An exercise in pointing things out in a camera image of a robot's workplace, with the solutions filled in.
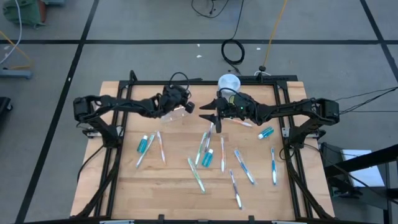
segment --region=wooden tabletop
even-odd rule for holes
[[[162,88],[160,85],[134,86],[132,99],[152,97],[161,93]],[[291,101],[306,98],[302,82],[288,82],[288,88]],[[100,95],[116,96],[117,90],[118,82],[104,82]],[[223,120],[223,132],[212,135],[210,142],[210,148],[214,150],[213,162],[207,169],[198,166],[199,176],[206,188],[206,193],[201,193],[187,158],[195,159],[201,137],[210,127],[210,122],[199,118],[198,115],[211,114],[213,111],[202,111],[199,107],[211,102],[216,90],[217,86],[192,85],[190,101],[194,102],[196,108],[193,114],[180,120],[162,123],[160,119],[143,118],[133,113],[128,115],[112,218],[157,219],[159,214],[164,214],[168,220],[247,220],[248,215],[254,215],[256,220],[294,220],[286,166],[278,156],[282,149],[278,119],[253,128]],[[260,103],[275,104],[271,86],[242,86],[241,92],[251,95]],[[102,118],[110,123],[112,114],[107,113]],[[294,116],[296,125],[301,125],[307,119],[306,116]],[[257,135],[268,126],[275,129],[274,133],[266,139],[258,140]],[[136,169],[139,158],[136,149],[139,141],[144,134],[149,135],[156,130],[162,134],[167,165],[162,162],[159,143],[155,139],[141,166]],[[225,173],[220,169],[220,136],[224,136],[225,140]],[[305,143],[317,147],[317,141],[314,139],[307,138]],[[85,159],[100,145],[100,138],[90,139]],[[277,186],[272,183],[271,147],[275,148],[276,153]],[[250,183],[238,164],[233,154],[236,148],[240,150],[248,169],[252,172],[256,185]],[[83,169],[71,215],[80,212],[98,189],[104,152],[105,150]],[[301,149],[301,153],[309,191],[326,212],[334,215],[319,153],[310,147]],[[236,203],[228,172],[230,169],[234,172],[243,210],[239,210]],[[304,217],[302,195],[299,188],[297,189],[301,216]],[[107,191],[104,195],[101,214],[105,214],[108,194]]]

